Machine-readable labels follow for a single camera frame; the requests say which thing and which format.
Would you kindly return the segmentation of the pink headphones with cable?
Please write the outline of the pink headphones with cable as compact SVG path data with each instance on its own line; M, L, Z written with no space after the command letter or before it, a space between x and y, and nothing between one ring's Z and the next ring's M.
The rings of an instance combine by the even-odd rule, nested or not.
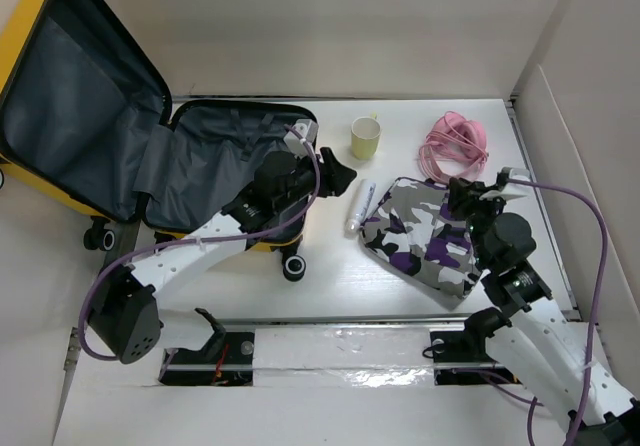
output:
M434 123L418 149L421 172L440 184L447 184L451 178L476 180L488 159L488 139L482 124L454 111L447 111ZM462 171L445 173L440 161L455 162Z

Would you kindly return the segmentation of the pale yellow mug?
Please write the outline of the pale yellow mug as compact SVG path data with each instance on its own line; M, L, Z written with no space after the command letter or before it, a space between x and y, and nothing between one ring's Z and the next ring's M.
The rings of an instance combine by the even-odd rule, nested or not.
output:
M351 124L351 153L358 160L370 160L375 155L382 128L377 115L362 116Z

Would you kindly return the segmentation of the white toothpaste tube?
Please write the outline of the white toothpaste tube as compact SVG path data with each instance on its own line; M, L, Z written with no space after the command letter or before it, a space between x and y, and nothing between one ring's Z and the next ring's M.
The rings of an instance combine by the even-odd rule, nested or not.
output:
M344 230L347 234L356 234L360 229L364 220L367 217L367 213L376 190L376 183L369 179L363 179L352 200L347 218L345 221Z

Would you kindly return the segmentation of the purple camouflage pouch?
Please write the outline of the purple camouflage pouch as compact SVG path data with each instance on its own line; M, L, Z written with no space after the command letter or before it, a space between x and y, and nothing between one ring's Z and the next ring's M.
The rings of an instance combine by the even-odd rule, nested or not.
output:
M360 226L363 246L397 272L466 298L480 279L466 223L448 209L449 189L431 179L395 179Z

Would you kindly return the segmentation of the yellow hard-shell suitcase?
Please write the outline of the yellow hard-shell suitcase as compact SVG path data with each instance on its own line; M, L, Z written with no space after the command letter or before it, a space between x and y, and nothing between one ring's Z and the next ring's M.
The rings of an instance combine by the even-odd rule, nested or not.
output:
M169 87L104 0L19 0L1 34L1 159L9 173L90 217L84 246L114 224L157 242L208 221L264 157L312 126L287 104L198 99Z

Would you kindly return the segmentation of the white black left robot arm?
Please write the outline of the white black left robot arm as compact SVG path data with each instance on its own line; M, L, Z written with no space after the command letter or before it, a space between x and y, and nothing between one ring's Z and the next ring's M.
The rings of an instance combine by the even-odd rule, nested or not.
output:
M140 360L168 326L157 305L162 294L244 252L251 241L278 234L316 198L341 196L356 176L328 147L302 157L269 153L253 180L198 229L127 253L98 275L78 320L82 349L99 360Z

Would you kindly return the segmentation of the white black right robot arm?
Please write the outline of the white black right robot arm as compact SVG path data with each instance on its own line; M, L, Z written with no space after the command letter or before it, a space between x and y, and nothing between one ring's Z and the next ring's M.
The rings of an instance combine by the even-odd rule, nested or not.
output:
M639 400L593 354L595 326L584 336L569 325L550 287L529 262L536 249L529 222L508 212L533 182L505 168L495 184L449 181L451 216L465 222L490 307L464 323L462 347L496 361L533 394L568 445L636 445Z

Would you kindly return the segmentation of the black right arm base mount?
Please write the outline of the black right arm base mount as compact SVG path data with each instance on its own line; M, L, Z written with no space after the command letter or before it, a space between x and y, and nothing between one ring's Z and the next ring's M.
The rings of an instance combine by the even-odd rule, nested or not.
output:
M516 385L517 377L491 358L487 339L511 323L494 307L469 316L461 330L435 330L422 356L434 366L437 386Z

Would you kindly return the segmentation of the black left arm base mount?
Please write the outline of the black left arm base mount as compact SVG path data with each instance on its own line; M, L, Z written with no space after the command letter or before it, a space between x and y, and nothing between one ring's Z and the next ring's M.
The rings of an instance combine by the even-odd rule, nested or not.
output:
M164 386L252 386L255 332L228 331L206 309L196 308L194 312L207 323L207 341L199 348L166 349L159 383Z

